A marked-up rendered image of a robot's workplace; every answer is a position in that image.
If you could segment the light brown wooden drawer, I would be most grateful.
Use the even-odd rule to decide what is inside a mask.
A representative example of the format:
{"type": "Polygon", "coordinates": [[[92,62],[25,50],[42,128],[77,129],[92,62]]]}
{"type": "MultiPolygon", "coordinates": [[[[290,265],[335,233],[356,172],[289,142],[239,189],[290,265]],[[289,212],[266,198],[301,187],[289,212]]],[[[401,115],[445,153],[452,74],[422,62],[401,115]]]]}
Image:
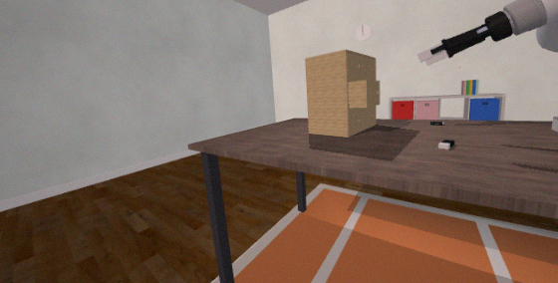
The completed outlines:
{"type": "Polygon", "coordinates": [[[364,109],[349,109],[349,135],[364,129],[364,109]]]}
{"type": "Polygon", "coordinates": [[[376,123],[376,106],[364,108],[364,129],[374,125],[375,123],[376,123]]]}
{"type": "Polygon", "coordinates": [[[363,57],[347,53],[347,70],[348,80],[363,80],[363,57]]]}
{"type": "Polygon", "coordinates": [[[369,108],[380,104],[380,81],[348,82],[348,108],[369,108]]]}
{"type": "Polygon", "coordinates": [[[376,60],[364,57],[364,80],[376,80],[376,60]]]}

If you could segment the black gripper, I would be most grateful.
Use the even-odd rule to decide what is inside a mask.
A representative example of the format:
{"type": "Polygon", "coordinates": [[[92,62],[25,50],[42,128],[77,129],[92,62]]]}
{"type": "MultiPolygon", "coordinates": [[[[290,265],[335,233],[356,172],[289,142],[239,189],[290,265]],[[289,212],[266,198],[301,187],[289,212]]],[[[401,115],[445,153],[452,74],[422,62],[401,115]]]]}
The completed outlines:
{"type": "Polygon", "coordinates": [[[509,21],[510,19],[507,18],[505,13],[499,11],[485,18],[485,24],[449,39],[441,40],[440,44],[419,53],[418,58],[420,62],[426,60],[426,64],[430,65],[444,58],[451,58],[454,54],[483,42],[487,37],[491,37],[494,42],[498,42],[512,35],[512,27],[509,21]]]}

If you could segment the light wooden chest of drawers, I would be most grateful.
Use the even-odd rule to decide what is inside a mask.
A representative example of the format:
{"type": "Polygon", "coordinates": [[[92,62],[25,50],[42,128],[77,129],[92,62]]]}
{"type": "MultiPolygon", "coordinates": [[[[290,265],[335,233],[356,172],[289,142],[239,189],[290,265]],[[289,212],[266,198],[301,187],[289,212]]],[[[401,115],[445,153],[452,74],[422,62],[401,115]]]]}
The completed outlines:
{"type": "Polygon", "coordinates": [[[376,58],[342,50],[305,59],[309,134],[345,137],[349,135],[347,53],[376,58]]]}

